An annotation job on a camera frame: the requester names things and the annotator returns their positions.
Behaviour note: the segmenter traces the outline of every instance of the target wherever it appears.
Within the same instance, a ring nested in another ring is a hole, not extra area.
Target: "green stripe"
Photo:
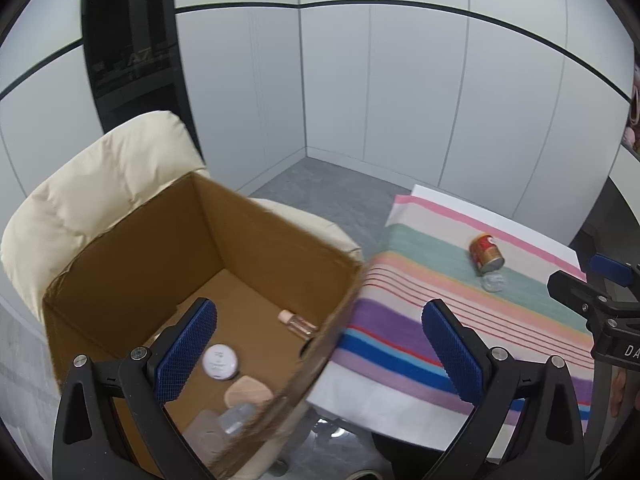
[[[385,228],[380,241],[381,251],[393,251],[417,264],[458,280],[465,285],[482,290],[468,251],[448,244],[406,225],[393,224]],[[505,287],[496,296],[516,303],[583,333],[589,333],[584,318],[549,297],[546,283],[505,266],[500,270]]]

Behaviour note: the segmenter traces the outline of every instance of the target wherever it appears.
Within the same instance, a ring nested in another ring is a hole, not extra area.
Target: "human hand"
[[[620,406],[622,406],[622,399],[625,396],[626,386],[626,370],[624,368],[618,368],[617,373],[614,375],[611,381],[611,396],[609,397],[609,411],[611,416],[618,416],[620,412]],[[640,392],[636,395],[634,401],[634,408],[640,410]]]

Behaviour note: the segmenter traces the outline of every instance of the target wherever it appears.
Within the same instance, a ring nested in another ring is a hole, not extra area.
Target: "tin can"
[[[504,265],[504,257],[490,234],[484,233],[474,238],[469,244],[469,253],[480,274],[498,270]]]

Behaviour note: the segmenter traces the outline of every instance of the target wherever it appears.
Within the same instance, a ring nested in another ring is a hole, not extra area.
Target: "black horizontal trim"
[[[564,47],[549,41],[542,36],[531,32],[522,27],[518,27],[517,25],[513,25],[513,23],[504,22],[503,20],[498,20],[497,18],[492,18],[491,16],[487,16],[485,14],[479,14],[478,12],[473,12],[472,10],[459,9],[457,7],[449,7],[439,4],[429,4],[425,2],[412,2],[409,0],[327,0],[323,2],[311,2],[308,4],[281,4],[276,2],[225,2],[225,3],[216,3],[216,4],[200,4],[194,6],[186,6],[186,7],[178,7],[175,9],[176,14],[181,14],[184,12],[193,12],[194,10],[207,10],[207,9],[229,9],[233,7],[279,7],[281,9],[311,9],[313,7],[330,7],[334,5],[393,5],[400,7],[421,7],[423,9],[433,9],[433,10],[441,10],[442,12],[450,12],[452,14],[461,14],[462,16],[468,16],[470,18],[475,18],[476,20],[482,20],[483,22],[493,23],[494,25],[498,25],[499,27],[508,28],[522,34],[523,36],[527,36],[532,40],[538,41],[554,50],[557,50],[564,56],[567,56],[569,59],[575,61],[577,64],[585,67],[589,72],[595,75],[597,78],[601,79],[605,82],[609,87],[614,89],[617,94],[620,95],[626,102],[630,103],[631,99],[618,87],[613,81],[611,81],[608,77],[606,77],[603,73],[596,70],[593,66],[581,60],[575,54],[569,52]]]
[[[11,82],[9,84],[9,86],[7,88],[5,88],[4,90],[2,90],[0,92],[0,101],[2,99],[4,99],[6,97],[6,95],[13,90],[15,87],[17,87],[21,82],[23,82],[25,79],[27,79],[29,76],[35,74],[38,70],[40,70],[43,66],[48,65],[49,63],[51,63],[53,60],[59,58],[60,56],[62,56],[63,54],[66,54],[67,52],[71,52],[73,49],[75,49],[78,46],[82,45],[82,39],[80,40],[75,40],[71,43],[69,43],[68,45],[62,47],[61,49],[55,51],[53,54],[50,54],[49,56],[47,56],[45,59],[43,59],[41,62],[36,63],[35,65],[33,65],[30,69],[28,69],[25,73],[23,73],[21,76],[19,76],[18,78],[16,78],[13,82]]]

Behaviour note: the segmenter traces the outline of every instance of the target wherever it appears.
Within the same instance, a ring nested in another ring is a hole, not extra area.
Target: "puffy chair upholstery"
[[[36,318],[44,324],[47,287],[91,241],[191,172],[209,176],[184,124],[171,112],[150,112],[114,128],[40,184],[9,220],[0,244],[4,269]],[[362,259],[335,224],[269,200],[256,202]],[[302,402],[235,478],[260,477],[305,411]]]

